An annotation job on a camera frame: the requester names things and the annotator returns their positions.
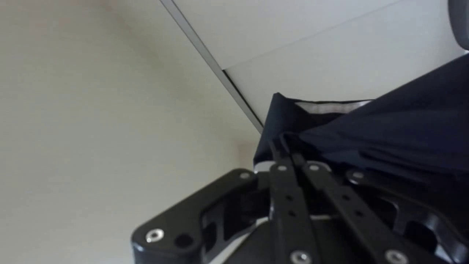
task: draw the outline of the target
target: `dark blue cloth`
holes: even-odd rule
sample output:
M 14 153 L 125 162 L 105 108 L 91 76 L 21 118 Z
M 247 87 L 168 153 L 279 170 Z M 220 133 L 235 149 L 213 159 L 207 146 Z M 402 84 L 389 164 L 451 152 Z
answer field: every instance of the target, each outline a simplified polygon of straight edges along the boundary
M 308 114 L 295 102 L 275 95 L 256 162 L 272 158 L 266 143 L 289 131 L 304 153 L 335 164 L 407 177 L 469 175 L 469 55 L 349 114 Z

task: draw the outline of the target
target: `screw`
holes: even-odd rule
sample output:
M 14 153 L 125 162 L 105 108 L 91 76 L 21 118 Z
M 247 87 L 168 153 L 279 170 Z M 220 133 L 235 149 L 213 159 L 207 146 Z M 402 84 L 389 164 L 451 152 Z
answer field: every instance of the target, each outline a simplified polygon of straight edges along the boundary
M 386 259 L 390 264 L 408 264 L 409 262 L 409 258 L 407 256 L 407 253 L 396 250 L 396 249 L 386 250 Z
M 295 250 L 291 255 L 294 264 L 311 264 L 311 256 L 305 250 Z
M 313 164 L 313 165 L 310 165 L 310 170 L 313 170 L 313 171 L 319 171 L 319 170 L 320 170 L 320 165 Z
M 147 233 L 146 238 L 147 243 L 154 243 L 159 241 L 165 237 L 165 230 L 163 228 L 153 228 Z
M 239 177 L 241 177 L 241 178 L 250 178 L 250 177 L 251 177 L 251 172 L 241 172 Z
M 361 172 L 361 171 L 355 171 L 355 172 L 352 172 L 352 177 L 355 177 L 355 178 L 364 178 L 364 177 L 366 177 L 366 174 L 364 174 L 364 172 Z

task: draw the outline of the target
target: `hole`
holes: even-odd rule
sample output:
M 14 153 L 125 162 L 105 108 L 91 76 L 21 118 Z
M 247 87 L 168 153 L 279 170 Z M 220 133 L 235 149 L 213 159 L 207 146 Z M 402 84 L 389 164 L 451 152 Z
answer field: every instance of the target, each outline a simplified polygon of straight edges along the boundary
M 436 233 L 418 221 L 411 221 L 408 224 L 405 237 L 423 246 L 431 253 L 437 250 L 439 240 Z
M 188 247 L 194 243 L 194 238 L 188 233 L 184 233 L 176 237 L 175 243 L 179 247 Z
M 217 243 L 217 224 L 212 222 L 204 228 L 206 252 L 212 250 Z
M 245 228 L 251 227 L 256 222 L 256 216 L 247 215 L 247 212 L 244 211 L 248 203 L 245 199 L 241 199 L 241 197 L 244 196 L 232 197 L 228 200 L 226 205 L 223 205 L 225 206 L 223 216 L 222 216 L 223 221 L 220 222 L 223 224 L 223 230 L 220 230 L 223 233 L 223 240 L 231 240 L 234 236 L 239 234 L 241 231 L 244 231 Z M 270 197 L 267 192 L 266 192 L 266 203 L 270 203 Z
M 370 197 L 367 199 L 370 203 L 371 209 L 392 228 L 396 222 L 398 218 L 398 208 L 382 197 Z

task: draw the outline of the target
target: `black metal bracket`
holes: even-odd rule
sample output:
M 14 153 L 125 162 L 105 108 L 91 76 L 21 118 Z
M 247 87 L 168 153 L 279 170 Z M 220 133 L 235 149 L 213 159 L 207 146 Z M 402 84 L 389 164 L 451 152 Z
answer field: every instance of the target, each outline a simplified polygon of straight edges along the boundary
M 412 187 L 376 171 L 338 175 L 324 162 L 278 155 L 270 171 L 234 170 L 138 227 L 135 262 L 210 262 L 247 233 L 228 264 L 468 262 L 469 209 Z M 433 231 L 443 255 L 408 234 L 414 222 Z

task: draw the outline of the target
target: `white wall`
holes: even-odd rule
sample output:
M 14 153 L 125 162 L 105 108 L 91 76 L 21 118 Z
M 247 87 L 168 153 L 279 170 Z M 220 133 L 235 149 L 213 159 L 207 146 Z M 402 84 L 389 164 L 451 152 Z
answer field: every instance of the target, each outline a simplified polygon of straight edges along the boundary
M 191 43 L 181 76 L 103 1 L 0 1 L 0 38 L 0 262 L 131 262 L 138 224 L 257 139 Z

